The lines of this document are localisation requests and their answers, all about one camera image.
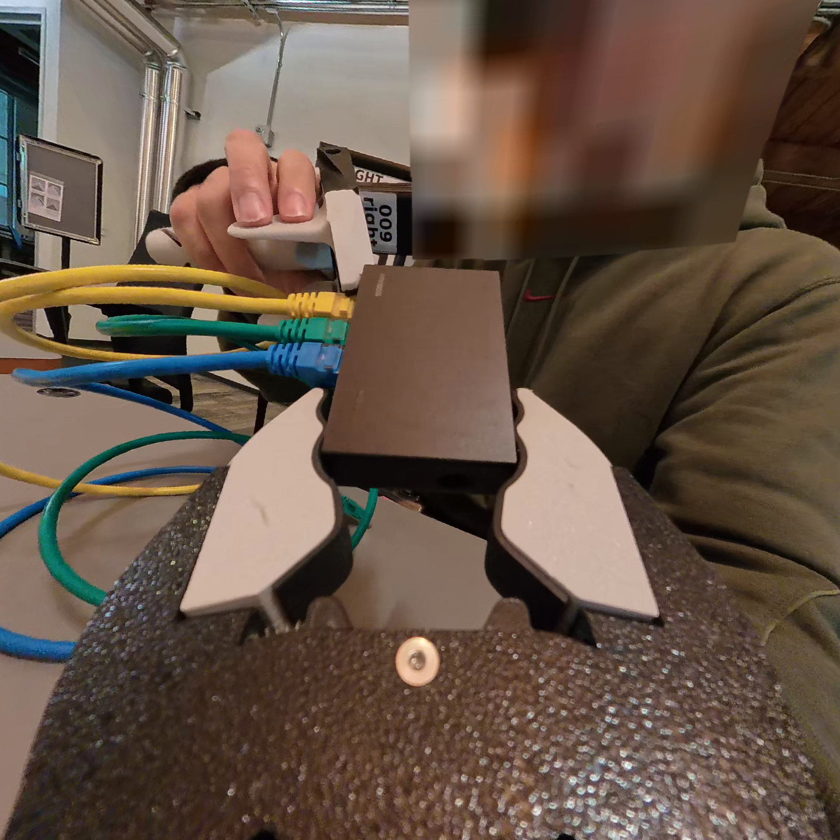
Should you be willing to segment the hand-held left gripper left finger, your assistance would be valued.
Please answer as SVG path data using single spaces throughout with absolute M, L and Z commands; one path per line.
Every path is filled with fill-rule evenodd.
M 314 388 L 232 458 L 180 610 L 260 609 L 275 629 L 302 622 L 353 567 L 341 495 L 319 445 L 327 393 Z

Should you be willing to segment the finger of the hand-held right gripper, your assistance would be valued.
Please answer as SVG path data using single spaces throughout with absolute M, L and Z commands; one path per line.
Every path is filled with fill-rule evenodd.
M 327 191 L 326 213 L 339 288 L 342 292 L 355 292 L 364 269 L 378 265 L 362 199 L 353 190 Z

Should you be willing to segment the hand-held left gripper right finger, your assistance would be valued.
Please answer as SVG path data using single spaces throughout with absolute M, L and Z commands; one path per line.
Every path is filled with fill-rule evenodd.
M 659 607 L 613 466 L 535 392 L 513 395 L 518 466 L 500 488 L 489 583 L 537 631 L 567 634 L 591 613 L 655 623 Z

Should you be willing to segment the black network switch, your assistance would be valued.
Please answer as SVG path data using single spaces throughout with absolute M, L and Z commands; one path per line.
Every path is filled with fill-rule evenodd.
M 496 271 L 364 268 L 320 445 L 336 484 L 493 495 L 514 415 Z

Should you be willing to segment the person's right hand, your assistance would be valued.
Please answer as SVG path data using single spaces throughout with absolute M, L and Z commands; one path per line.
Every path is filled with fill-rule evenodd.
M 264 271 L 244 240 L 229 235 L 232 224 L 257 228 L 275 217 L 286 224 L 312 219 L 319 176 L 298 150 L 273 160 L 253 131 L 228 135 L 224 161 L 193 167 L 175 185 L 171 226 L 192 267 L 261 282 L 289 295 L 309 291 L 322 279 L 315 271 Z

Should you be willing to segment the vertical metal pipe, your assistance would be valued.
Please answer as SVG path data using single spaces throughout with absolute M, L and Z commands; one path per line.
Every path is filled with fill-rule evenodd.
M 165 65 L 161 92 L 160 135 L 157 151 L 156 208 L 167 212 L 179 154 L 179 137 L 184 114 L 184 97 L 189 81 L 188 69 L 174 61 Z
M 141 98 L 140 156 L 138 188 L 135 207 L 134 240 L 140 240 L 151 210 L 154 190 L 155 153 L 158 139 L 162 67 L 158 56 L 147 52 L 144 56 Z

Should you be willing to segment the person's olive hoodie torso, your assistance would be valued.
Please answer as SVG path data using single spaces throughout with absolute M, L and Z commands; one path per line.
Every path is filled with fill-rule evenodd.
M 511 383 L 634 474 L 716 564 L 839 785 L 839 256 L 766 206 L 733 242 L 561 259 L 419 260 L 500 274 Z

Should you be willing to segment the grey notice board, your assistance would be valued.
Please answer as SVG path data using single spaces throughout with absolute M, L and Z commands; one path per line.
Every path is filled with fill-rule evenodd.
M 100 157 L 18 135 L 18 222 L 24 228 L 100 246 L 102 179 Z

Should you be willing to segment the thin wall conduit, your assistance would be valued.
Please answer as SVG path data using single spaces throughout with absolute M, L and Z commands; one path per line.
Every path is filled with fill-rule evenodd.
M 274 75 L 271 82 L 271 88 L 269 92 L 269 100 L 268 106 L 266 111 L 266 119 L 263 123 L 256 127 L 256 132 L 258 136 L 261 138 L 264 146 L 270 150 L 273 148 L 275 143 L 275 132 L 274 132 L 274 118 L 277 108 L 277 98 L 280 86 L 280 73 L 284 66 L 284 57 L 286 52 L 287 46 L 287 39 L 289 36 L 289 32 L 291 30 L 290 26 L 283 24 L 278 19 L 278 26 L 280 31 L 280 41 L 278 45 L 277 51 L 277 58 L 276 58 L 276 67 L 274 71 Z

